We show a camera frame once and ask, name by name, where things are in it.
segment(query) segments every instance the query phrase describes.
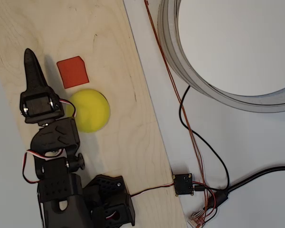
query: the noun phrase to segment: yellow foam ball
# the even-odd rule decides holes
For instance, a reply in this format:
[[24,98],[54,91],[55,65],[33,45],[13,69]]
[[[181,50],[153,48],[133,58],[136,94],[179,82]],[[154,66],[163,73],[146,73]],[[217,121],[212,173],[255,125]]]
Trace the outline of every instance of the yellow foam ball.
[[[110,117],[110,106],[107,99],[93,89],[80,90],[73,94],[70,102],[76,107],[75,122],[81,132],[95,132],[103,128]],[[74,109],[68,105],[66,114],[71,116]]]

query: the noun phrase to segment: robotic arm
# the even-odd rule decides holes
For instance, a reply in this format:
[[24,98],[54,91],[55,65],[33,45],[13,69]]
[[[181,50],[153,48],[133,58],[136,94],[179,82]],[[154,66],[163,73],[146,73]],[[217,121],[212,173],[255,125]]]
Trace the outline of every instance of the robotic arm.
[[[76,156],[80,140],[75,119],[60,119],[64,116],[60,98],[47,85],[30,49],[25,51],[24,67],[27,89],[20,95],[20,110],[27,124],[41,126],[31,141],[31,150],[45,156],[64,149],[67,155],[47,161],[34,157],[44,228],[119,228],[129,222],[134,226],[131,196],[121,176],[98,175],[82,188],[80,176],[74,173],[85,168],[82,154]],[[67,207],[61,210],[59,202],[65,200]]]

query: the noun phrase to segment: connector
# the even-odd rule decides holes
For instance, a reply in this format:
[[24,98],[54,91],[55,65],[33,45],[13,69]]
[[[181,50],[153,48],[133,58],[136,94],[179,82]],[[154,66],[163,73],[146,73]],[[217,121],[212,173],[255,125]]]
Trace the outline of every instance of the connector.
[[202,228],[205,225],[205,219],[201,218],[203,217],[205,211],[202,209],[198,212],[194,212],[189,218],[188,223],[193,228]]

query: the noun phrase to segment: wood grain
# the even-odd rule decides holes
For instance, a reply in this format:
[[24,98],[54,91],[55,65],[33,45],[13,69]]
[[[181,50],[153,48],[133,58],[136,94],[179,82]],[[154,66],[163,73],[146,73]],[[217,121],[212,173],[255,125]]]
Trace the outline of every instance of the wood grain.
[[[29,148],[38,126],[25,124],[19,111],[19,96],[26,89],[26,48],[35,52],[60,97],[93,88],[109,101],[107,126],[80,133],[83,184],[101,173],[123,175],[131,193],[172,182],[122,0],[0,0],[0,79]],[[90,82],[65,90],[56,62],[75,56],[84,60]],[[173,188],[149,191],[133,203],[138,228],[186,227]]]

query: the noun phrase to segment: black cable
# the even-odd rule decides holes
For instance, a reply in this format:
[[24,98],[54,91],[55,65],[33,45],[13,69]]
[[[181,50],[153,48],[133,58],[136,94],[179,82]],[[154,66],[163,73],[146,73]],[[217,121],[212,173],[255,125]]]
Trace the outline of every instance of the black cable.
[[209,218],[207,221],[205,221],[204,225],[205,225],[207,222],[209,222],[211,219],[213,219],[213,218],[217,215],[217,213],[218,213],[218,208],[215,208],[215,213],[214,213],[214,215],[212,215],[211,218]]
[[[180,122],[181,122],[181,124],[182,124],[185,128],[187,128],[187,129],[189,129],[188,126],[187,126],[187,125],[183,122],[183,120],[182,120],[181,108],[182,108],[182,105],[183,105],[183,103],[184,103],[185,97],[186,97],[186,95],[187,95],[189,89],[190,89],[190,85],[189,85],[188,88],[186,89],[186,91],[185,91],[185,93],[184,93],[184,95],[183,95],[183,97],[182,97],[182,99],[181,99],[180,108],[179,108]],[[216,191],[219,191],[219,190],[227,190],[227,189],[229,188],[229,185],[230,185],[230,177],[229,177],[229,172],[228,172],[228,169],[227,169],[225,163],[224,163],[223,160],[220,158],[220,156],[215,152],[215,150],[212,148],[212,146],[210,146],[210,144],[209,144],[203,137],[201,137],[201,136],[200,136],[197,132],[195,132],[194,130],[192,130],[192,129],[190,129],[190,130],[192,131],[192,133],[194,133],[197,137],[199,137],[199,138],[212,150],[212,152],[215,154],[215,156],[216,156],[216,157],[219,159],[219,161],[222,163],[222,165],[224,166],[224,169],[225,169],[225,171],[226,171],[227,186],[226,186],[224,189],[215,189],[215,188],[208,188],[208,189],[216,190]]]
[[265,174],[271,173],[271,172],[277,172],[277,171],[285,171],[285,166],[276,166],[276,167],[272,167],[272,168],[268,168],[262,171],[259,171],[255,174],[253,174],[250,177],[247,177],[246,179],[240,181],[237,184],[234,184],[233,186],[230,186],[230,188],[228,188],[228,193],[234,191],[235,189],[238,189],[239,187],[242,187],[245,184],[248,184],[249,182],[255,180],[258,177],[261,177]]

